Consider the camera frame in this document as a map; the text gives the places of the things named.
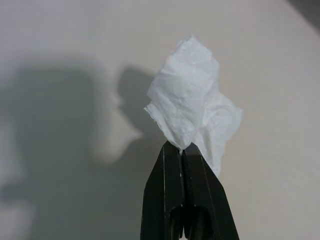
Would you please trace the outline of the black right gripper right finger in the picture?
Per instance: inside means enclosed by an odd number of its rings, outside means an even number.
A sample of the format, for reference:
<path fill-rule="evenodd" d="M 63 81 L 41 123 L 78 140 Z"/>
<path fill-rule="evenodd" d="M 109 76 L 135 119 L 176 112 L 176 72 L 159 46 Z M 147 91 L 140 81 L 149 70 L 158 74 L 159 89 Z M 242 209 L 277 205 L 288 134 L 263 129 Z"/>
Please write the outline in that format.
<path fill-rule="evenodd" d="M 225 190 L 194 143 L 183 151 L 182 167 L 185 237 L 188 240 L 235 240 L 237 228 Z"/>

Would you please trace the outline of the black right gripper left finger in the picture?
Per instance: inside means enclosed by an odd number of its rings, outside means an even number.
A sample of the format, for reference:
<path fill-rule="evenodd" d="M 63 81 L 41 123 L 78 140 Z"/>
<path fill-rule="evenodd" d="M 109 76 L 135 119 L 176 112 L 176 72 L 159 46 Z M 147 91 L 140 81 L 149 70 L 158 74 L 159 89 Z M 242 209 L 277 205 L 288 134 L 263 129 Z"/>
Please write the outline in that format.
<path fill-rule="evenodd" d="M 144 188 L 140 239 L 180 239 L 184 203 L 181 155 L 174 145 L 165 143 Z"/>

